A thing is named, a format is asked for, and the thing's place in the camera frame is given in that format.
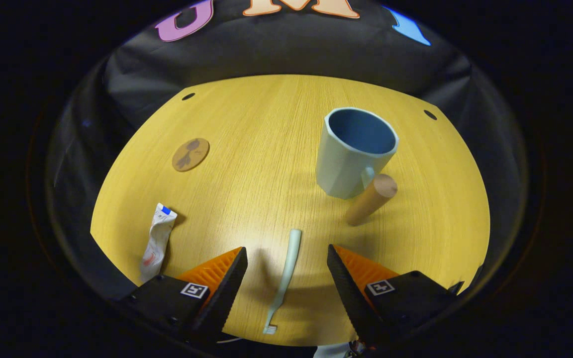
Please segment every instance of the mug handle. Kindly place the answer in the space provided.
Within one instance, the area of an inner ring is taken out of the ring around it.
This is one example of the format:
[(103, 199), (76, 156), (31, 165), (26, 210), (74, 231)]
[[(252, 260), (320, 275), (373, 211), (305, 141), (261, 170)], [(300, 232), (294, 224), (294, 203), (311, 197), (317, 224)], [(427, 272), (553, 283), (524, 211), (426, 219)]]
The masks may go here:
[(366, 187), (371, 183), (371, 181), (373, 181), (374, 177), (375, 177), (375, 170), (373, 170), (372, 166), (368, 166), (364, 168), (364, 170), (362, 170), (362, 185), (364, 186), (364, 189), (366, 189)]

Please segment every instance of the black fabric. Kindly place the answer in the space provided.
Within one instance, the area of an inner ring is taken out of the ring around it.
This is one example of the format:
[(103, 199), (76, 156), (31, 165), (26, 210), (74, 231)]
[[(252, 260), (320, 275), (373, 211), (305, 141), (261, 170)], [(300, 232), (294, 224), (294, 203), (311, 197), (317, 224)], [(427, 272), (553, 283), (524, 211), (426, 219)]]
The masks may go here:
[[(55, 128), (46, 173), (54, 185), (47, 189), (61, 242), (90, 270), (84, 276), (95, 289), (110, 295), (129, 286), (108, 288), (125, 278), (109, 268), (89, 228), (98, 190), (130, 136), (187, 86), (263, 74), (359, 80), (438, 106), (468, 145), (486, 186), (491, 233), (484, 267), (500, 262), (527, 195), (523, 140), (500, 93), (464, 54), (419, 22), (429, 47), (396, 32), (392, 14), (375, 2), (351, 0), (357, 20), (316, 13), (313, 3), (247, 17), (248, 0), (216, 1), (213, 18), (194, 34), (164, 42), (153, 23), (79, 84)], [(192, 16), (184, 11), (177, 24)]]

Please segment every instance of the pink letter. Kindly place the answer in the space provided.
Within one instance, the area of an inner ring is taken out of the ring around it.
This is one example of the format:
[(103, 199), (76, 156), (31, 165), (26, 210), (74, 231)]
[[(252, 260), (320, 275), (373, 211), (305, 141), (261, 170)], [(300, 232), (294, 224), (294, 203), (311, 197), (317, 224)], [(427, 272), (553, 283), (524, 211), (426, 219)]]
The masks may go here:
[(190, 7), (190, 9), (194, 9), (196, 11), (196, 19), (181, 29), (176, 27), (176, 18), (181, 13), (173, 14), (156, 25), (156, 28), (159, 30), (159, 37), (161, 40), (166, 42), (176, 41), (177, 39), (182, 39), (187, 35), (193, 34), (203, 26), (207, 25), (213, 16), (213, 0), (199, 2)]

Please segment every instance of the round coaster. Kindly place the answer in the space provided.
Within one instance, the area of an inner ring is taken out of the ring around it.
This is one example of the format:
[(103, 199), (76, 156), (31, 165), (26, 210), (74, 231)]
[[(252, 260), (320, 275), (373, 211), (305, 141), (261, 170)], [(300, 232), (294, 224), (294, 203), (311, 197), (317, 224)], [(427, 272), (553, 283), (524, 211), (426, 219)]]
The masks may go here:
[(171, 159), (171, 165), (178, 172), (187, 172), (194, 169), (209, 153), (209, 142), (202, 138), (195, 138), (181, 145)]

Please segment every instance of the orange letter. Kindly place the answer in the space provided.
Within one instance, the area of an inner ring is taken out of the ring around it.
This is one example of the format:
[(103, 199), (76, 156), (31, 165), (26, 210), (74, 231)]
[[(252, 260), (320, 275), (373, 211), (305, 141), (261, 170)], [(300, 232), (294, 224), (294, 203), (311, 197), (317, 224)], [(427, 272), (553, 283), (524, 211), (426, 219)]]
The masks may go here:
[[(281, 0), (284, 4), (291, 9), (301, 10), (310, 0)], [(256, 16), (259, 14), (275, 13), (280, 11), (282, 7), (275, 5), (271, 0), (251, 0), (251, 6), (243, 11), (244, 16)], [(317, 12), (325, 14), (334, 14), (336, 16), (348, 18), (360, 18), (360, 14), (351, 9), (348, 0), (318, 0), (312, 9)]]

